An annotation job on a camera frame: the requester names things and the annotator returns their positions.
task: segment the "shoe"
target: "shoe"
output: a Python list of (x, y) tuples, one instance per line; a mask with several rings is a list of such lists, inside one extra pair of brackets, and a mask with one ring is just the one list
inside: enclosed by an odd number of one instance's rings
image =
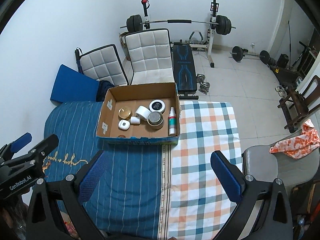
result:
[(286, 98), (287, 97), (287, 92), (282, 90), (279, 92), (279, 96), (282, 97), (282, 98)]
[(278, 86), (278, 87), (275, 87), (275, 90), (277, 92), (280, 92), (280, 91), (284, 90), (284, 88), (282, 86)]

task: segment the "cardboard box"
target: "cardboard box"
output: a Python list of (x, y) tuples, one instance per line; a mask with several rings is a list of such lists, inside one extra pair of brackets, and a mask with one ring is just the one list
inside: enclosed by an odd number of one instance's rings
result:
[[(131, 124), (127, 131), (118, 128), (119, 110), (129, 107), (132, 116), (139, 106), (149, 109), (149, 104), (160, 99), (165, 103), (164, 125), (154, 130), (141, 120), (139, 125)], [(169, 136), (168, 117), (171, 107), (177, 115), (177, 136)], [(119, 86), (108, 90), (98, 120), (96, 136), (112, 144), (177, 144), (180, 135), (180, 104), (175, 83), (152, 83), (131, 86)]]

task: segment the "checkered fabric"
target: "checkered fabric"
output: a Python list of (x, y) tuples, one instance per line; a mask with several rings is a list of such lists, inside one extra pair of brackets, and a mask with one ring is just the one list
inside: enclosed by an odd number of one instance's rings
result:
[(235, 114), (230, 103), (181, 101), (180, 105), (180, 139), (171, 148), (167, 239), (211, 240), (236, 206), (210, 166), (211, 153), (220, 150), (242, 170)]

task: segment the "small white bottle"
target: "small white bottle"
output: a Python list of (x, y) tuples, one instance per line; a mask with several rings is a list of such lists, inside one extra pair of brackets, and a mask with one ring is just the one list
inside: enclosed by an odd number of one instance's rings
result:
[(177, 136), (177, 116), (174, 107), (170, 109), (168, 117), (169, 136)]

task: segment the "orange and white cloth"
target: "orange and white cloth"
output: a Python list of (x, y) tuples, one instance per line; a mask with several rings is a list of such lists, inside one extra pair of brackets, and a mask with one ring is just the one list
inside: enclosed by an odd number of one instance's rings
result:
[(270, 153), (283, 152), (295, 160), (300, 159), (320, 145), (320, 139), (313, 123), (306, 120), (302, 126), (302, 133), (299, 136), (277, 142), (270, 149)]

